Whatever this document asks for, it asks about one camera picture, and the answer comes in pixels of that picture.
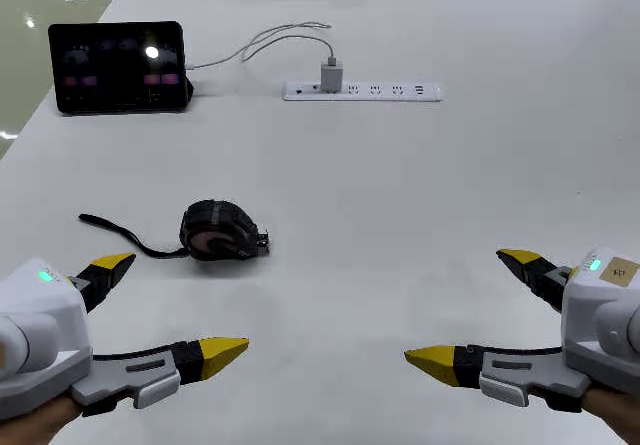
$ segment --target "power outlet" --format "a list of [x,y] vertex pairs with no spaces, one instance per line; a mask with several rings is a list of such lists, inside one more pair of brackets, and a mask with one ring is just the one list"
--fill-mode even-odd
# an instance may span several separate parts
[[438,84],[424,82],[347,82],[339,93],[322,92],[317,82],[287,82],[282,98],[297,102],[439,102],[443,94]]

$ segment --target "yellow fingertip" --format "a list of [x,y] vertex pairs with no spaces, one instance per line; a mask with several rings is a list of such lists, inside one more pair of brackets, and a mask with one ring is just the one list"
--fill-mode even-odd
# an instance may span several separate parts
[[540,255],[535,252],[530,252],[529,250],[509,250],[503,248],[502,250],[499,250],[499,253],[503,253],[514,258],[518,261],[518,263],[521,263],[522,265],[533,262],[534,260],[540,258]]
[[246,338],[206,338],[199,343],[204,358],[200,380],[213,377],[249,347]]
[[121,253],[120,255],[109,255],[108,257],[98,258],[91,262],[91,265],[96,267],[106,268],[107,270],[113,270],[118,266],[120,262],[134,255],[133,253]]
[[453,368],[455,347],[437,346],[409,350],[404,352],[407,361],[436,380],[452,387],[459,387],[460,383]]

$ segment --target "cable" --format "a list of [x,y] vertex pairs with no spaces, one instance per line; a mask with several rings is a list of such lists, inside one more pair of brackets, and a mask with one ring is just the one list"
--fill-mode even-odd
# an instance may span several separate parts
[[[311,30],[327,30],[327,29],[332,28],[332,26],[328,25],[326,23],[315,22],[315,21],[302,22],[302,23],[285,23],[285,24],[282,24],[282,25],[277,25],[275,27],[271,27],[271,28],[268,28],[266,30],[263,30],[263,31],[259,32],[257,35],[255,35],[249,41],[249,43],[247,45],[243,46],[242,48],[240,48],[239,50],[237,50],[236,52],[234,52],[233,54],[229,55],[226,58],[223,58],[221,60],[216,60],[215,62],[203,63],[203,64],[200,64],[200,65],[188,65],[186,67],[186,69],[187,70],[197,70],[199,68],[206,68],[206,67],[212,67],[212,66],[215,66],[215,65],[220,65],[220,64],[223,64],[225,62],[228,62],[229,60],[234,59],[235,57],[237,57],[240,54],[242,54],[242,61],[246,62],[247,60],[250,60],[250,58],[247,58],[247,52],[251,47],[254,47],[254,46],[257,46],[257,45],[259,45],[261,43],[264,43],[265,41],[269,40],[270,38],[274,37],[275,35],[277,35],[279,33],[282,33],[282,32],[285,32],[287,30],[292,30],[294,28],[307,28],[307,29],[311,29]],[[316,37],[309,37],[309,36],[306,36],[306,35],[301,35],[301,37],[310,38],[312,40],[321,40],[321,39],[317,39]],[[323,42],[329,46],[329,49],[333,53],[333,48],[331,47],[331,45],[329,45],[328,42],[325,42],[324,40],[323,40]]]
[[292,30],[294,28],[309,28],[311,30],[328,30],[332,27],[331,25],[328,25],[322,22],[302,22],[302,23],[287,23],[284,25],[278,25],[277,27],[269,28],[267,30],[264,30],[258,33],[255,37],[251,39],[251,41],[249,42],[249,45],[247,45],[242,51],[242,61],[243,62],[246,61],[245,59],[247,57],[247,50],[249,50],[249,48],[251,48],[252,46],[263,43],[265,40],[270,39],[271,37],[277,35],[278,33],[286,32],[287,30]]
[[274,43],[277,43],[277,42],[279,42],[281,40],[286,40],[287,38],[306,38],[308,40],[315,40],[316,42],[324,43],[327,47],[329,47],[329,52],[331,53],[331,58],[334,59],[335,56],[336,56],[331,44],[329,42],[327,42],[326,40],[323,40],[322,38],[312,37],[311,35],[284,35],[282,37],[278,37],[278,38],[276,38],[274,40],[271,40],[270,42],[268,42],[265,45],[261,46],[259,49],[257,49],[253,53],[251,53],[251,55],[249,55],[248,57],[244,58],[242,61],[243,62],[248,62],[253,57],[255,57],[258,53],[260,53],[262,50],[264,50],[265,48],[270,47]]
[[104,218],[96,217],[95,215],[88,215],[86,213],[81,213],[78,218],[82,222],[90,223],[91,225],[95,225],[97,227],[102,227],[112,232],[116,232],[122,235],[124,238],[129,240],[131,243],[136,245],[140,250],[142,250],[145,254],[149,255],[153,258],[177,258],[177,257],[186,257],[189,255],[189,252],[186,248],[181,248],[174,252],[159,252],[157,250],[152,250],[151,248],[144,245],[140,239],[135,235],[135,233],[127,230],[120,225],[116,225],[115,223],[110,222]]

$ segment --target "human hand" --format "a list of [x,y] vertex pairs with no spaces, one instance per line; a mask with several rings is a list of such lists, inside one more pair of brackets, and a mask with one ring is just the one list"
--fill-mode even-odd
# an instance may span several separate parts
[[637,398],[592,388],[582,399],[582,408],[604,420],[629,445],[640,445],[640,400]]
[[0,422],[0,445],[47,445],[81,413],[70,397],[54,398],[28,415]]

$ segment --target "charger plug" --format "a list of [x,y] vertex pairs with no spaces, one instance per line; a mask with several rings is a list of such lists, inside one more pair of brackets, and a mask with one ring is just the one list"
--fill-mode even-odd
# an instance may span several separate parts
[[340,93],[344,69],[336,57],[329,57],[320,67],[320,90],[324,93]]

